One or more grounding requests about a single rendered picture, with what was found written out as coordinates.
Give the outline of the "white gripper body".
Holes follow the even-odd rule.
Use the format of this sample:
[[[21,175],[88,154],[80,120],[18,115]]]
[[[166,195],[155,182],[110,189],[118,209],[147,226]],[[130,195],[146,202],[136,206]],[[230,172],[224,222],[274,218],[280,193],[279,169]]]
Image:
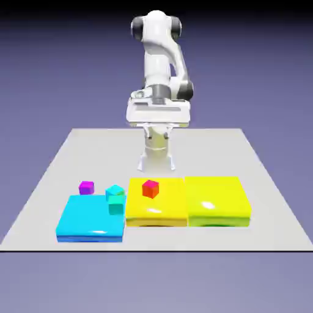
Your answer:
[[[190,122],[190,102],[165,99],[165,104],[153,104],[152,98],[130,98],[126,111],[131,126],[169,124],[186,127]]]

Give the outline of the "small red cube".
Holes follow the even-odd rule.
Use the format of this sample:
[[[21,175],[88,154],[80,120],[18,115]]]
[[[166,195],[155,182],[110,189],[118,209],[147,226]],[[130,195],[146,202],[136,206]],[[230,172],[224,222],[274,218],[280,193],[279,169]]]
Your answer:
[[[159,193],[159,183],[154,180],[147,180],[142,184],[142,195],[153,199]]]

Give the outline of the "small cyan cube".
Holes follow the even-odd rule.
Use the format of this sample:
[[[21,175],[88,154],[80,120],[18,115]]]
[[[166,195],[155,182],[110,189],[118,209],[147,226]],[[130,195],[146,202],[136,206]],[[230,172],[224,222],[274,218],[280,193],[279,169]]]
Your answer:
[[[111,185],[105,190],[106,200],[109,201],[112,196],[125,196],[125,190],[119,185]]]

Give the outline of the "small teal cube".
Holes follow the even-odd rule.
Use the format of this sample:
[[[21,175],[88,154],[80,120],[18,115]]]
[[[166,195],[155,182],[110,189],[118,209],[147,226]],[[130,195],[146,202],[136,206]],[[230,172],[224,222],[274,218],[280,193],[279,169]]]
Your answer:
[[[112,195],[108,199],[108,208],[110,215],[123,215],[125,208],[124,195]]]

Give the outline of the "small purple cube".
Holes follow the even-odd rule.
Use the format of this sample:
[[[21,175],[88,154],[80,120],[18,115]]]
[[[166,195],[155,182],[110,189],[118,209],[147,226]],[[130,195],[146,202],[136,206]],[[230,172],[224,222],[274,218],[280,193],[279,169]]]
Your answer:
[[[94,194],[94,182],[93,181],[82,181],[79,184],[80,195]]]

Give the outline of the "large lime yellow box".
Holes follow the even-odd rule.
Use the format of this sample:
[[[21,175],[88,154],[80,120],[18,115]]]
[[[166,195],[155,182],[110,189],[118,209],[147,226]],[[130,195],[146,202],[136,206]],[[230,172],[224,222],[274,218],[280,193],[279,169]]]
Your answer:
[[[238,177],[184,178],[188,225],[248,227],[251,205]]]

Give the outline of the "large cyan box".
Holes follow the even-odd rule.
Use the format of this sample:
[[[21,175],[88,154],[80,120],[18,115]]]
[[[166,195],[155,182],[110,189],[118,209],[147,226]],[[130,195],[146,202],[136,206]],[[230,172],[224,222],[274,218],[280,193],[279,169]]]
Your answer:
[[[123,215],[110,215],[105,195],[70,196],[56,227],[58,242],[121,242]]]

